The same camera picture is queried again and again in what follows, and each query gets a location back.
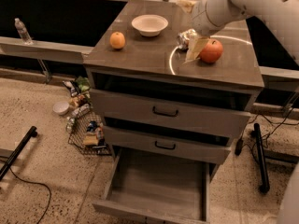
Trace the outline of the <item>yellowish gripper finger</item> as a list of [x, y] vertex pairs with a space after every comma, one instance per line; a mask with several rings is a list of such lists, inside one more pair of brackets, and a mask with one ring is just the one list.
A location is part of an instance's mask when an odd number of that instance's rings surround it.
[[187, 14], [192, 13], [192, 9], [195, 5], [194, 1], [190, 0], [177, 0], [176, 4]]
[[186, 62], [194, 61], [198, 58], [200, 52], [206, 46], [209, 38], [200, 35], [192, 35], [189, 40], [188, 50], [186, 53]]

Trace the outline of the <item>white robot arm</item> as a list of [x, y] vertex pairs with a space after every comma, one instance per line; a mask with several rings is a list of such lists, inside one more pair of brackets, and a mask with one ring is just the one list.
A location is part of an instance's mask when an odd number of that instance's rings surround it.
[[177, 5], [190, 15], [196, 32], [188, 45], [188, 62], [196, 59], [207, 39], [226, 24], [255, 17], [299, 64], [299, 0], [178, 0]]

